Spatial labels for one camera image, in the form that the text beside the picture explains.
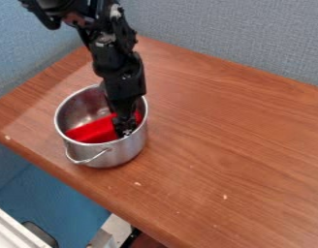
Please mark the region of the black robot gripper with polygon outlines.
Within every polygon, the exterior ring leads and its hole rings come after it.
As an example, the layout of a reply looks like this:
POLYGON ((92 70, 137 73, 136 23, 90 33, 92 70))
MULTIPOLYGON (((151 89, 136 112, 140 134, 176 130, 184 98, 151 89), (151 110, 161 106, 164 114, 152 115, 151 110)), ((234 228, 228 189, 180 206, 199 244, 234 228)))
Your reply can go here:
POLYGON ((93 65, 96 74, 102 78, 104 90, 110 110, 114 133, 126 137, 137 127, 134 118, 136 101, 145 94, 144 67, 137 52, 132 52, 117 70, 93 65))

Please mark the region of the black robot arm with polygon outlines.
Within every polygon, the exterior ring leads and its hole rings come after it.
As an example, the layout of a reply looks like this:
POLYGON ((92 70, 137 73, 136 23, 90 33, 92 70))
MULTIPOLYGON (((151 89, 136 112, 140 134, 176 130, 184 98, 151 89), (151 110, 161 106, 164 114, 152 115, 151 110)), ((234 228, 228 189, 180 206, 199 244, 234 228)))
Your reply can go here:
POLYGON ((125 137, 136 128, 136 104, 145 94, 144 67, 134 51, 137 31, 125 18, 118 0, 18 0, 49 30, 62 23, 76 29, 92 54, 94 74, 105 100, 116 113, 114 134, 125 137))

